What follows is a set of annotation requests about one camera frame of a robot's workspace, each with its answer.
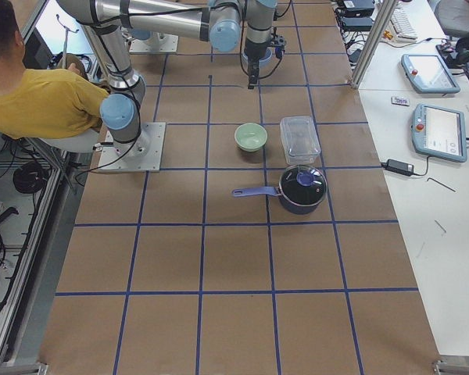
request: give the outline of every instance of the clear plastic container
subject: clear plastic container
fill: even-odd
[[[313,164],[320,155],[320,142],[310,117],[284,117],[280,122],[280,132],[289,165]]]

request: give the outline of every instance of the white desk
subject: white desk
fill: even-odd
[[[444,37],[426,0],[403,6],[419,40]],[[379,159],[412,163],[420,174],[425,171],[426,158],[415,153],[410,135],[418,103],[462,111],[469,137],[467,78],[458,78],[458,94],[445,98],[421,95],[413,90],[399,63],[404,53],[437,53],[434,46],[439,42],[406,48],[380,44],[360,85]],[[407,97],[410,107],[392,105],[392,95]],[[465,163],[430,159],[425,177],[385,171],[385,179],[439,353],[469,356],[469,150]]]
[[[401,3],[401,6],[408,14],[412,28],[417,31],[417,41],[422,42],[403,48],[394,48],[386,43],[380,43],[360,84],[362,90],[412,90],[401,67],[401,56],[406,53],[438,54],[435,46],[441,43],[440,39],[423,41],[426,38],[445,37],[427,0],[413,0]],[[464,76],[455,76],[455,78],[460,91],[469,92],[469,80]]]

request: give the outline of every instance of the white mounting plate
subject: white mounting plate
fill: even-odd
[[[153,48],[143,41],[138,39],[132,41],[129,53],[133,54],[152,54],[152,53],[177,53],[177,46],[179,44],[179,37],[177,35],[166,34],[163,41],[159,43],[159,48]]]
[[[143,123],[141,131],[148,135],[150,140],[149,150],[143,156],[134,156],[132,158],[123,157],[121,160],[114,162],[108,166],[102,167],[101,170],[106,172],[158,172],[159,165],[162,161],[163,139],[165,138],[165,123]],[[106,142],[113,142],[111,133],[106,134]],[[111,163],[118,159],[114,147],[104,147],[101,152],[99,166]]]

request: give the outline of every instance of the green bowl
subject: green bowl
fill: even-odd
[[[236,128],[234,139],[243,151],[254,152],[266,144],[267,132],[258,123],[244,123]]]

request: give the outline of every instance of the tablet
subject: tablet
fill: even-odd
[[[467,160],[464,114],[460,111],[419,104],[414,112],[412,142],[415,151],[463,163]]]
[[[439,55],[403,55],[401,65],[415,91],[421,94],[455,94],[460,87]]]

